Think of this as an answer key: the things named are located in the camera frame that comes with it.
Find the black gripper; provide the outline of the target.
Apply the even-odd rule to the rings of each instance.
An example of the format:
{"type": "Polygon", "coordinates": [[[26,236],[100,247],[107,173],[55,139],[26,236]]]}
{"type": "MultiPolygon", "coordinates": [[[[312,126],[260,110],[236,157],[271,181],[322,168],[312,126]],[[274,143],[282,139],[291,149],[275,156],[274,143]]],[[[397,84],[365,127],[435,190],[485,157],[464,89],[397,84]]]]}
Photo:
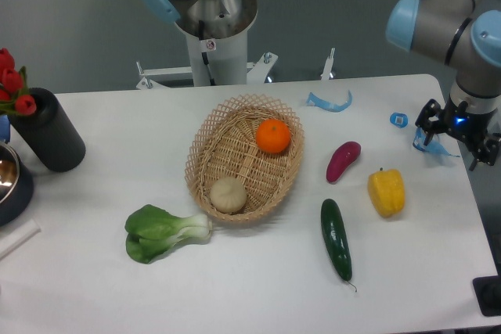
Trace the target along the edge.
{"type": "Polygon", "coordinates": [[[469,171],[479,163],[493,166],[500,151],[500,133],[488,133],[488,126],[495,111],[472,113],[470,105],[462,101],[456,105],[448,99],[445,108],[430,99],[420,111],[415,125],[425,134],[424,146],[428,146],[435,135],[446,133],[461,141],[473,156],[469,171]]]}

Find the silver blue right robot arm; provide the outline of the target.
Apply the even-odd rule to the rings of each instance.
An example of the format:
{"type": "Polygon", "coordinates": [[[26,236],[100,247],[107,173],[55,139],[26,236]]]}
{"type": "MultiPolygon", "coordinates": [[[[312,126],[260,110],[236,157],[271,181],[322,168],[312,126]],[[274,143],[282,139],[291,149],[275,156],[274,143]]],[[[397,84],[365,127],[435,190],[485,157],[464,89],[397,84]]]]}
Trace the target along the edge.
{"type": "Polygon", "coordinates": [[[428,145],[435,135],[462,142],[473,165],[495,164],[500,135],[488,126],[500,101],[500,12],[479,16],[482,0],[400,0],[386,26],[386,38],[456,69],[444,106],[430,100],[416,119],[428,145]]]}

